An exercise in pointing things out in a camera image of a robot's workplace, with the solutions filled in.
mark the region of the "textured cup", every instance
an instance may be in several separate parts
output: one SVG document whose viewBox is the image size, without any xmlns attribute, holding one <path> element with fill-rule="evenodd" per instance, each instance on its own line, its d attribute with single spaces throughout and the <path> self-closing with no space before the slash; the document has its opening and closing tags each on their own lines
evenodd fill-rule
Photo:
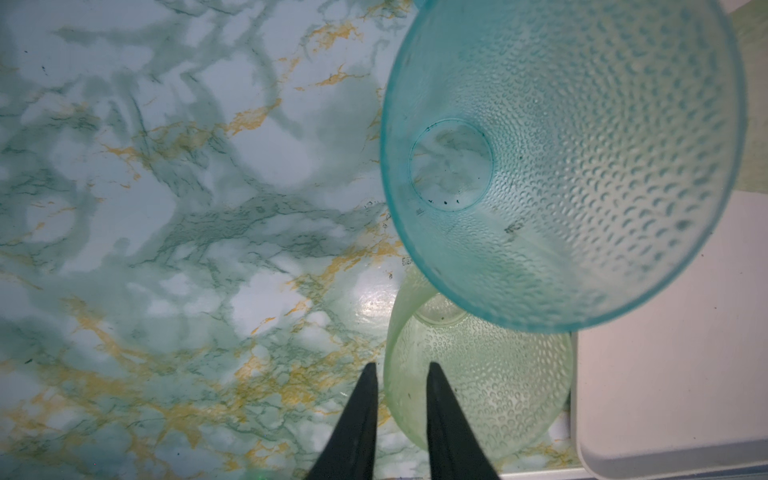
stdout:
<svg viewBox="0 0 768 480">
<path fill-rule="evenodd" d="M 499 326 L 612 319 L 696 254 L 737 175 L 717 0 L 434 0 L 398 53 L 382 176 L 415 264 Z"/>
<path fill-rule="evenodd" d="M 411 268 L 389 322 L 384 392 L 392 417 L 423 449 L 432 361 L 443 368 L 491 460 L 544 433 L 562 410 L 573 376 L 568 334 L 524 333 L 485 322 L 460 310 Z"/>
</svg>

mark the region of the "marble surface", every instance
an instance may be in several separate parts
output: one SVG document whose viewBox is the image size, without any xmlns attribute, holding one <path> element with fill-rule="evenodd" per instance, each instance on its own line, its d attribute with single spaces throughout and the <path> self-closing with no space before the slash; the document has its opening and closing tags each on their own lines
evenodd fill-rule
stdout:
<svg viewBox="0 0 768 480">
<path fill-rule="evenodd" d="M 766 5 L 740 20 L 749 75 Z M 381 373 L 409 264 L 379 122 L 414 14 L 0 3 L 0 478 L 303 477 Z M 377 449 L 377 478 L 429 470 L 383 402 Z M 497 466 L 573 465 L 563 412 Z"/>
</svg>

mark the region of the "dimpled texture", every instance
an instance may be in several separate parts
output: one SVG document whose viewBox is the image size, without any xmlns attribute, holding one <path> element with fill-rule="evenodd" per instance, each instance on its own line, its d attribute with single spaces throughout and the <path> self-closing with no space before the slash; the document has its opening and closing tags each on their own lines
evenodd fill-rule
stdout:
<svg viewBox="0 0 768 480">
<path fill-rule="evenodd" d="M 485 195 L 416 194 L 409 154 L 437 121 L 483 132 Z M 416 265 L 470 313 L 564 332 L 671 281 L 727 202 L 746 129 L 743 69 L 715 0 L 436 0 L 401 47 L 382 175 Z"/>
<path fill-rule="evenodd" d="M 468 316 L 430 327 L 411 318 L 388 358 L 389 409 L 426 449 L 426 377 L 439 362 L 472 431 L 491 460 L 536 440 L 562 410 L 573 374 L 567 334 L 523 333 Z"/>
</svg>

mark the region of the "marble countertop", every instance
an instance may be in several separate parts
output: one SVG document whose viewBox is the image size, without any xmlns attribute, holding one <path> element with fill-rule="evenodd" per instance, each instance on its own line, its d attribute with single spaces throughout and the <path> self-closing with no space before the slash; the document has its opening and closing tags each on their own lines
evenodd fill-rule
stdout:
<svg viewBox="0 0 768 480">
<path fill-rule="evenodd" d="M 748 78 L 767 5 L 737 25 Z M 414 15 L 0 3 L 0 478 L 306 474 L 362 366 L 381 374 L 410 263 L 379 122 Z M 768 193 L 757 111 L 739 185 Z M 426 474 L 381 400 L 376 477 Z M 569 437 L 565 411 L 497 466 L 579 465 Z"/>
</svg>

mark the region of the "green object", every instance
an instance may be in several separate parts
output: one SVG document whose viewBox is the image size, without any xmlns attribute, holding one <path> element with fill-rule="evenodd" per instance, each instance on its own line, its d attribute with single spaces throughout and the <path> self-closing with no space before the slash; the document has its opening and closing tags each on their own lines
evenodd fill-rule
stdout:
<svg viewBox="0 0 768 480">
<path fill-rule="evenodd" d="M 423 449 L 433 361 L 491 460 L 522 449 L 547 430 L 562 411 L 573 376 L 568 334 L 524 333 L 485 322 L 411 268 L 389 322 L 384 391 L 392 417 Z"/>
<path fill-rule="evenodd" d="M 435 0 L 389 79 L 382 176 L 440 293 L 561 333 L 626 313 L 690 262 L 745 130 L 716 0 Z"/>
</svg>

